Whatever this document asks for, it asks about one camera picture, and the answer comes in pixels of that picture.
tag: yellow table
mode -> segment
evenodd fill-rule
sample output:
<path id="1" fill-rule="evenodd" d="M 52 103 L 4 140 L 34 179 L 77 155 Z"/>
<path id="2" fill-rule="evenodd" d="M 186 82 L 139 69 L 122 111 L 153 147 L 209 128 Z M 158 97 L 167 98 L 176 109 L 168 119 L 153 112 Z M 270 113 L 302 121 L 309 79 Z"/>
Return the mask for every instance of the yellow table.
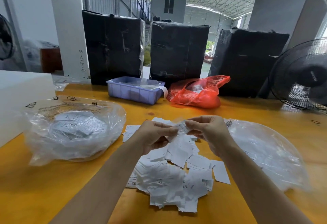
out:
<path id="1" fill-rule="evenodd" d="M 247 98 L 221 98 L 222 106 L 205 110 L 172 106 L 161 98 L 150 106 L 109 98 L 106 87 L 68 85 L 69 96 L 94 98 L 121 104 L 127 112 L 126 124 L 141 124 L 145 119 L 190 118 L 220 115 L 266 125 L 289 139 L 302 154 L 313 190 L 289 190 L 287 196 L 316 224 L 327 223 L 327 116 L 280 111 L 279 101 Z M 122 144 L 122 136 L 98 159 L 74 163 L 54 161 L 31 167 L 31 153 L 19 135 L 0 148 L 0 223 L 48 223 L 61 208 L 92 178 L 108 157 Z M 206 142 L 198 142 L 199 154 L 214 156 Z M 149 206 L 149 196 L 136 189 L 125 189 L 109 223 L 256 223 L 235 182 L 215 182 L 212 192 L 198 201 L 197 214 L 182 214 L 176 206 L 159 210 Z"/>

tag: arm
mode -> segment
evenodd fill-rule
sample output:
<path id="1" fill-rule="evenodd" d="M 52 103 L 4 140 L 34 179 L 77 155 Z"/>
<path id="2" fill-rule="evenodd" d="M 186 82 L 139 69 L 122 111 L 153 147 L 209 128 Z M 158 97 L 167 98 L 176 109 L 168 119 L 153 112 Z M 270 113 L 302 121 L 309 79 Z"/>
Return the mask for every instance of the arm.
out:
<path id="1" fill-rule="evenodd" d="M 50 224 L 107 224 L 140 157 L 152 149 L 165 146 L 167 141 L 162 136 L 176 133 L 177 129 L 168 125 L 145 121 Z"/>
<path id="2" fill-rule="evenodd" d="M 186 125 L 223 159 L 258 224 L 312 224 L 239 148 L 221 117 L 201 116 Z"/>

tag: red plastic bag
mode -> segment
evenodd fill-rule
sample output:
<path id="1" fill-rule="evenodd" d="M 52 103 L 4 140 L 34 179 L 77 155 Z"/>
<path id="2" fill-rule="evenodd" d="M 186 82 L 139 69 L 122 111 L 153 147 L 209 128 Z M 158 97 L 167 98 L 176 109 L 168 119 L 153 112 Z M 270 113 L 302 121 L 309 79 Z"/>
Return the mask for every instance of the red plastic bag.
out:
<path id="1" fill-rule="evenodd" d="M 220 106 L 218 98 L 221 86 L 231 80 L 229 76 L 217 75 L 204 79 L 188 79 L 171 84 L 167 99 L 172 103 L 194 105 L 202 108 Z"/>

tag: pile of paper labels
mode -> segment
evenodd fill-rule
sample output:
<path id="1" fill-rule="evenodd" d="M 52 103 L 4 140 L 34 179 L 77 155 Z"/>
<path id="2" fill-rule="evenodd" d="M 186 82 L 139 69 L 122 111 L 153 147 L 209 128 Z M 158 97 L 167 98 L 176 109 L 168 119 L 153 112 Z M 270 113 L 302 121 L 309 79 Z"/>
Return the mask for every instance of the pile of paper labels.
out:
<path id="1" fill-rule="evenodd" d="M 153 118 L 153 121 L 175 125 L 169 120 Z M 125 142 L 140 125 L 127 125 L 123 133 Z M 222 161 L 209 160 L 198 155 L 197 138 L 186 135 L 184 123 L 177 125 L 178 135 L 164 148 L 152 150 L 137 162 L 127 183 L 127 188 L 137 188 L 150 195 L 150 205 L 162 208 L 177 205 L 182 212 L 197 212 L 198 198 L 212 190 L 214 180 L 230 184 Z M 188 174 L 183 170 L 187 162 Z"/>

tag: floor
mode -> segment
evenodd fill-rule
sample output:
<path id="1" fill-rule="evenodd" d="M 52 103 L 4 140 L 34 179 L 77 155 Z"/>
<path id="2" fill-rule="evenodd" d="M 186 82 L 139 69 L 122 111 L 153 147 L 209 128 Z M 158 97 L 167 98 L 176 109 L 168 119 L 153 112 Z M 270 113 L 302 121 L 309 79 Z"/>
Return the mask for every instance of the floor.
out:
<path id="1" fill-rule="evenodd" d="M 203 62 L 200 79 L 208 77 L 210 70 L 210 64 Z M 148 79 L 150 75 L 150 67 L 143 67 L 143 78 Z"/>

